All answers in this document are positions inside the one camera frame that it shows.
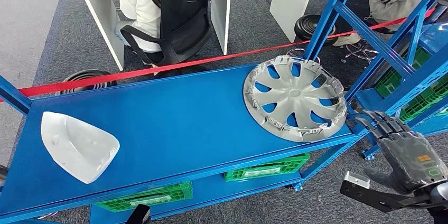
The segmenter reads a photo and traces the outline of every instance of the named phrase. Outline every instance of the red barrier tape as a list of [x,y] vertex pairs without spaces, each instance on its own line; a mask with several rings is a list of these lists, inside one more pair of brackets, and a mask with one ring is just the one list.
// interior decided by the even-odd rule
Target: red barrier tape
[[[433,11],[434,10],[427,11],[425,14],[425,17],[428,17]],[[381,27],[387,27],[387,26],[399,24],[399,23],[402,23],[405,19],[406,18],[400,18],[397,20],[380,23],[380,24],[371,26],[370,29],[374,30],[374,29],[379,29]],[[335,38],[338,36],[348,35],[348,34],[355,33],[355,32],[356,31],[344,32],[344,33],[340,33],[340,34],[330,35],[327,38]],[[58,83],[51,83],[51,84],[28,87],[28,88],[21,88],[21,89],[19,89],[19,91],[22,92],[26,96],[37,96],[37,95],[49,94],[49,93],[59,92],[62,90],[68,90],[68,89],[73,89],[73,88],[89,86],[89,85],[95,85],[95,84],[103,83],[103,82],[107,82],[107,81],[124,80],[124,79],[128,79],[128,78],[143,76],[146,74],[151,74],[151,73],[156,73],[156,72],[163,72],[163,71],[169,71],[169,70],[174,70],[174,69],[179,69],[179,68],[184,68],[184,67],[196,66],[199,64],[216,62],[216,61],[220,61],[220,60],[224,60],[224,59],[232,59],[232,58],[242,57],[245,55],[250,55],[250,54],[254,54],[254,53],[258,53],[258,52],[271,51],[271,50],[286,48],[286,47],[295,46],[295,45],[299,45],[299,44],[303,44],[303,43],[309,43],[309,42],[310,41],[288,43],[288,44],[283,44],[283,45],[278,45],[278,46],[272,46],[272,47],[266,47],[266,48],[261,48],[261,49],[257,49],[257,50],[252,50],[252,51],[245,51],[245,52],[241,52],[241,53],[223,55],[223,56],[219,56],[219,57],[215,57],[215,58],[201,59],[201,60],[183,62],[183,63],[179,63],[179,64],[171,64],[168,66],[162,66],[162,67],[157,67],[157,68],[140,69],[140,70],[135,70],[135,71],[130,71],[130,72],[119,72],[119,73],[115,73],[115,74],[110,74],[110,75],[105,75],[105,76],[97,76],[97,77],[83,79],[83,80],[77,80],[77,81],[58,82]]]

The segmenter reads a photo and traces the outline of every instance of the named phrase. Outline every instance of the green crate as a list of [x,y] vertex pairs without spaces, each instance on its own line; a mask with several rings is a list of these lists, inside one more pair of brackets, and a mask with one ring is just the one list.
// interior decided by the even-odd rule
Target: green crate
[[409,121],[430,107],[431,103],[422,96],[418,95],[403,106],[400,113],[400,119],[402,121]]
[[[418,69],[430,57],[431,55],[428,52],[418,47],[413,63],[414,69]],[[401,82],[402,77],[397,71],[395,71],[395,69],[390,68],[375,84],[375,89],[383,98],[386,98],[401,84]],[[408,104],[403,106],[400,113],[400,119],[403,121],[409,121],[415,118],[430,108],[432,104],[443,99],[446,95],[448,95],[448,74],[441,77],[438,81],[425,89],[420,95],[416,96]]]
[[[431,55],[423,50],[422,48],[418,47],[415,52],[415,58],[414,63],[412,64],[412,67],[414,69],[420,68],[423,63],[428,60],[431,57]],[[392,93],[398,86],[400,86],[402,82],[401,75],[395,71],[394,68],[390,68],[382,77],[381,79],[375,84],[375,89],[377,92],[383,97],[386,98],[390,93]]]
[[96,206],[111,212],[121,212],[136,208],[138,204],[153,206],[193,197],[191,181],[155,188],[140,193],[95,203]]
[[283,158],[273,162],[267,162],[261,165],[244,167],[242,169],[232,170],[224,173],[226,181],[235,181],[250,178],[260,178],[263,176],[280,175],[294,173],[299,170],[303,164],[310,158],[308,153],[292,157]]

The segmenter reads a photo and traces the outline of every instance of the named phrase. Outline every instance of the robotic hand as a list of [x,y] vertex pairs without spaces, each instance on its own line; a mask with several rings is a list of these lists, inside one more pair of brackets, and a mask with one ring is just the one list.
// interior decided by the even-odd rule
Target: robotic hand
[[400,194],[370,189],[370,179],[347,172],[340,192],[382,212],[400,208],[429,208],[431,215],[448,216],[448,170],[421,133],[413,132],[395,117],[380,111],[363,110],[373,120],[358,116],[356,120],[367,127],[376,138],[381,152],[392,167],[390,174],[372,169],[365,172],[375,182]]

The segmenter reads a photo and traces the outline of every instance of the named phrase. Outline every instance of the wheel cover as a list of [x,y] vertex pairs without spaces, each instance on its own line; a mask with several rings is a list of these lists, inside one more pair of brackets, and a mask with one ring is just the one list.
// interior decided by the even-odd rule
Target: wheel cover
[[339,131],[347,115],[339,80],[314,61],[288,55],[257,65],[243,96],[256,122],[289,141],[325,139]]

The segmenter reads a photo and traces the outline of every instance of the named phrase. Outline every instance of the chair backrest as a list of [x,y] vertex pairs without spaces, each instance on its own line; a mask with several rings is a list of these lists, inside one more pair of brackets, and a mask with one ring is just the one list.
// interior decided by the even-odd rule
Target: chair backrest
[[161,0],[160,43],[163,63],[196,54],[210,36],[209,0]]

